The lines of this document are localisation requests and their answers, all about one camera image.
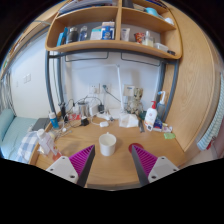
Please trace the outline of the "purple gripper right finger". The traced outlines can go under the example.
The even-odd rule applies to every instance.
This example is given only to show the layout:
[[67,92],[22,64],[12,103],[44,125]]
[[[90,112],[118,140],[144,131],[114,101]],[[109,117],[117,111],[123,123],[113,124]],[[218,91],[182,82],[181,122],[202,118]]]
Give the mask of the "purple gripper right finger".
[[153,183],[179,170],[165,156],[156,157],[145,149],[133,148],[131,154],[142,186]]

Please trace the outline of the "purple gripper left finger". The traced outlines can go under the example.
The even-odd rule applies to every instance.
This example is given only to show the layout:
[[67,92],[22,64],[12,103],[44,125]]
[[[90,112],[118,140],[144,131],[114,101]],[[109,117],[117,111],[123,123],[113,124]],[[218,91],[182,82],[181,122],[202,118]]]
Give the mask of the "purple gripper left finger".
[[47,171],[80,187],[84,187],[94,157],[95,146],[91,145],[70,157],[61,156],[47,168]]

